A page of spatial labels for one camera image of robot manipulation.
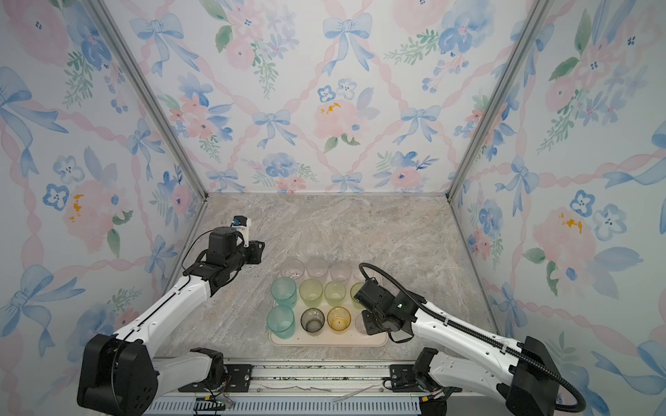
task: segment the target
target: ribbon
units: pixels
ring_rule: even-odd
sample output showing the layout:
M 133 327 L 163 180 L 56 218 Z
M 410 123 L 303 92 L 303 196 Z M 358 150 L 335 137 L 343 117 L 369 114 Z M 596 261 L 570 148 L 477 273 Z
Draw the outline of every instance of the ribbon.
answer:
M 372 17 L 367 13 L 360 14 L 354 20 L 348 19 L 343 21 L 337 17 L 331 17 L 324 20 L 324 36 L 326 36 L 327 39 L 335 39 L 339 36 L 340 48 L 338 49 L 338 57 L 324 66 L 322 74 L 328 73 L 328 76 L 330 77 L 333 68 L 335 68 L 335 64 L 338 61 L 345 59 L 347 56 L 349 44 L 352 45 L 352 50 L 354 51 L 358 62 L 366 69 L 366 71 L 369 71 L 370 68 L 368 67 L 367 60 L 374 58 L 374 55 L 363 49 L 361 45 L 358 44 L 355 36 L 367 39 L 370 37 L 371 30 Z M 347 41 L 347 33 L 350 34 L 349 41 Z
M 18 115 L 49 130 L 68 133 L 66 128 L 54 123 L 55 119 L 58 118 L 57 111 L 34 111 L 14 104 L 21 101 L 28 101 L 32 98 L 33 93 L 30 92 L 21 77 L 12 68 L 0 68 L 0 117 L 7 123 L 9 128 L 14 130 L 14 133 L 16 133 L 25 146 L 20 159 L 21 175 L 24 178 L 28 177 L 28 171 L 30 170 L 39 174 L 33 161 L 33 155 L 29 150 L 30 145 L 33 143 L 33 135 L 23 120 L 3 107 L 6 105 Z
M 441 107 L 438 105 L 434 105 L 431 107 L 428 107 L 426 110 L 416 110 L 415 108 L 406 108 L 400 113 L 400 119 L 402 121 L 412 121 L 412 125 L 410 125 L 410 130 L 407 132 L 407 134 L 403 134 L 402 136 L 398 137 L 396 140 L 393 140 L 393 143 L 402 143 L 405 138 L 411 134 L 414 134 L 416 132 L 416 129 L 418 129 L 419 125 L 419 118 L 421 119 L 421 131 L 423 132 L 423 135 L 428 139 L 429 142 L 432 142 L 432 135 L 437 133 L 436 130 L 432 129 L 430 126 L 426 124 L 426 120 L 428 121 L 435 121 L 437 118 L 440 116 L 440 111 Z
M 199 70 L 197 65 L 192 61 L 193 59 L 199 58 L 199 55 L 183 49 L 172 39 L 167 37 L 174 37 L 176 39 L 183 38 L 182 26 L 180 25 L 178 17 L 173 13 L 165 14 L 162 17 L 162 20 L 153 20 L 149 22 L 146 19 L 132 19 L 129 24 L 139 39 L 146 41 L 155 36 L 155 44 L 157 45 L 157 51 L 160 53 L 160 60 L 153 64 L 153 67 L 151 68 L 153 74 L 157 73 L 160 77 L 162 76 L 162 65 L 164 62 L 168 61 L 169 58 L 167 44 L 186 64 L 190 65 L 197 71 Z
M 513 298 L 513 290 L 508 283 L 504 282 L 501 286 L 501 292 L 504 295 L 506 301 L 498 303 L 495 298 L 488 296 L 490 298 L 490 303 L 497 306 L 501 312 L 506 312 L 511 308 L 511 313 L 506 315 L 506 324 L 504 325 L 504 336 L 508 338 L 513 338 L 513 325 L 512 325 L 512 316 L 515 319 L 515 325 L 520 328 L 527 325 L 527 316 L 522 309 L 518 307 L 518 303 Z
M 285 130 L 280 124 L 284 124 L 285 126 L 288 126 L 291 124 L 291 116 L 289 115 L 289 112 L 287 110 L 280 110 L 276 112 L 275 114 L 270 113 L 266 114 L 265 112 L 256 112 L 252 115 L 252 121 L 257 126 L 263 126 L 264 124 L 266 125 L 266 129 L 268 131 L 268 137 L 266 137 L 264 140 L 261 140 L 256 146 L 261 147 L 263 149 L 266 148 L 266 143 L 272 138 L 275 137 L 275 129 L 278 129 L 278 132 L 284 137 L 286 141 L 291 143 L 293 146 L 296 146 L 296 143 L 292 140 L 294 137 L 296 137 L 296 134 L 288 132 Z
M 497 186 L 495 192 L 499 192 L 503 189 L 512 191 L 517 187 L 515 190 L 515 197 L 513 198 L 513 216 L 515 216 L 516 208 L 521 212 L 523 211 L 523 186 L 525 187 L 525 192 L 531 194 L 531 192 L 539 186 L 539 175 L 528 171 L 525 167 L 525 161 L 520 156 L 513 158 L 513 162 L 511 162 L 511 170 L 516 173 L 511 182 L 506 186 L 504 184 L 495 184 L 495 186 Z
M 162 259 L 173 257 L 178 254 L 175 251 L 173 251 L 173 244 L 171 244 L 169 248 L 167 248 L 164 252 L 162 252 L 162 250 L 164 250 L 166 246 L 167 243 L 165 242 L 165 239 L 158 234 L 157 237 L 155 237 L 155 248 L 153 248 L 153 252 L 150 255 L 150 257 L 148 257 L 148 260 L 146 261 L 146 264 L 143 268 L 143 270 L 145 270 L 146 272 L 152 273 L 153 270 L 155 269 L 155 266 L 159 267 L 162 270 L 162 280 L 161 280 L 162 287 L 164 287 L 166 283 L 165 281 L 167 279 L 165 277 L 166 266 L 164 260 Z
M 666 121 L 657 127 L 657 130 L 652 134 L 652 143 L 659 148 L 666 148 Z M 606 188 L 611 186 L 623 184 L 634 180 L 641 185 L 653 185 L 666 179 L 666 158 L 661 159 L 655 163 L 650 169 L 637 176 L 632 176 L 626 172 L 609 172 L 603 175 L 608 179 Z M 666 199 L 661 205 L 661 217 L 659 221 L 659 232 L 666 233 Z
M 347 186 L 349 186 L 355 194 L 363 192 L 363 188 L 356 185 L 361 183 L 361 179 L 363 179 L 363 175 L 360 172 L 351 175 L 331 176 L 331 182 L 334 184 L 340 184 L 340 193 L 347 191 Z
M 39 356 L 43 357 L 48 347 L 55 347 L 51 334 L 47 327 L 51 322 L 51 312 L 40 305 L 27 305 L 28 301 L 32 302 L 51 302 L 54 300 L 69 299 L 85 292 L 85 289 L 74 289 L 77 283 L 77 278 L 73 278 L 61 287 L 54 289 L 45 294 L 38 295 L 38 293 L 47 287 L 53 281 L 53 274 L 44 266 L 34 264 L 23 272 L 21 277 L 21 290 L 16 292 L 9 301 L 9 304 L 0 308 L 0 336 L 6 337 L 16 329 L 23 315 L 32 319 L 41 325 L 44 330 L 39 337 Z
M 131 154 L 136 154 L 139 149 L 143 153 L 143 156 L 146 158 L 146 180 L 153 179 L 153 173 L 151 172 L 151 153 L 148 151 L 148 147 L 153 149 L 158 153 L 164 153 L 164 150 L 160 147 L 162 144 L 161 140 L 156 140 L 151 142 L 150 140 L 145 140 L 146 137 L 151 135 L 150 129 L 148 129 L 148 124 L 146 120 L 140 118 L 137 122 L 137 129 L 134 131 L 134 134 L 127 138 L 127 143 L 125 146 Z
M 238 180 L 238 173 L 236 173 L 236 171 L 233 169 L 227 169 L 224 172 L 206 172 L 206 176 L 208 179 L 220 181 L 220 189 L 215 192 L 222 192 L 226 189 L 227 186 L 231 186 L 240 193 L 244 192 L 243 190 L 245 189 L 245 186 L 234 182 L 234 180 Z

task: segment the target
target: white tray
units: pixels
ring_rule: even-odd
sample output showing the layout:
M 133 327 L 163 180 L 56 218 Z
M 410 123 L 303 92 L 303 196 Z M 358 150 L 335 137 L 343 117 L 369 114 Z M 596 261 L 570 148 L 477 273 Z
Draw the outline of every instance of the white tray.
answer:
M 299 280 L 296 281 L 297 290 L 300 289 L 300 284 L 305 282 L 307 274 L 302 276 Z M 326 280 L 324 281 L 323 277 L 318 278 L 324 286 L 331 281 L 330 274 L 326 274 Z M 344 296 L 342 302 L 343 308 L 347 309 L 352 316 L 352 323 L 344 331 L 334 331 L 328 326 L 328 311 L 333 309 L 333 306 L 329 305 L 326 301 L 326 298 L 322 294 L 322 301 L 315 308 L 324 312 L 324 327 L 315 333 L 309 333 L 300 325 L 300 316 L 307 309 L 310 309 L 310 306 L 307 306 L 303 299 L 298 296 L 296 300 L 296 305 L 292 308 L 294 311 L 294 320 L 296 325 L 296 331 L 294 335 L 288 339 L 282 339 L 272 333 L 268 328 L 268 338 L 271 343 L 274 345 L 288 345 L 292 347 L 300 347 L 303 345 L 321 345 L 321 346 L 330 346 L 330 347 L 381 347 L 388 340 L 388 334 L 386 332 L 377 333 L 375 335 L 364 335 L 356 330 L 356 318 L 361 314 L 363 309 L 357 308 L 354 304 L 356 303 L 352 300 L 352 297 L 349 296 L 349 290 L 355 283 L 359 281 L 354 278 L 353 272 L 352 276 L 348 278 L 344 283 L 344 287 L 347 292 Z

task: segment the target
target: marble surface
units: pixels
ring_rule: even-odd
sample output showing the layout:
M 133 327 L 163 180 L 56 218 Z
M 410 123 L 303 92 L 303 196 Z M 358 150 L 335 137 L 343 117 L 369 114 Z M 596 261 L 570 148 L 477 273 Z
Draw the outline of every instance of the marble surface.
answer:
M 418 338 L 401 344 L 389 340 L 383 347 L 273 345 L 266 327 L 273 306 L 270 285 L 280 263 L 292 256 L 304 263 L 315 255 L 330 262 L 370 262 L 447 312 L 495 330 L 444 197 L 213 195 L 196 235 L 228 225 L 234 215 L 251 218 L 250 238 L 266 242 L 262 263 L 243 267 L 232 284 L 196 308 L 166 339 L 158 356 L 206 347 L 229 358 L 416 359 L 423 347 L 438 347 Z M 203 237 L 185 264 L 207 246 Z M 397 292 L 390 283 L 384 287 Z

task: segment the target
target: floral wallpaper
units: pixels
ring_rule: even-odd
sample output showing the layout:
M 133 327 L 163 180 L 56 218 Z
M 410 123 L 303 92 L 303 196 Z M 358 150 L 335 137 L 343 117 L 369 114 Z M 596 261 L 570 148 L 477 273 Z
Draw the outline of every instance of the floral wallpaper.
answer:
M 532 3 L 107 7 L 210 192 L 441 194 Z
M 665 21 L 555 0 L 454 196 L 501 330 L 544 341 L 586 415 L 666 415 Z
M 0 413 L 85 414 L 85 344 L 146 310 L 201 199 L 83 6 L 0 5 Z

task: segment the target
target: wallpaper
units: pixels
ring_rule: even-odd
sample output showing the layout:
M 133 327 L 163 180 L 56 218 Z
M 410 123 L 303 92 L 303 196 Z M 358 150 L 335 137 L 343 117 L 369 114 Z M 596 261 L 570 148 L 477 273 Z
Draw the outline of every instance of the wallpaper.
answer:
M 447 190 L 531 5 L 107 2 L 209 191 L 281 193 Z
M 75 1 L 0 6 L 0 413 L 87 414 L 81 357 L 163 290 L 200 199 Z
M 666 415 L 666 4 L 549 13 L 454 209 L 499 326 L 586 415 Z

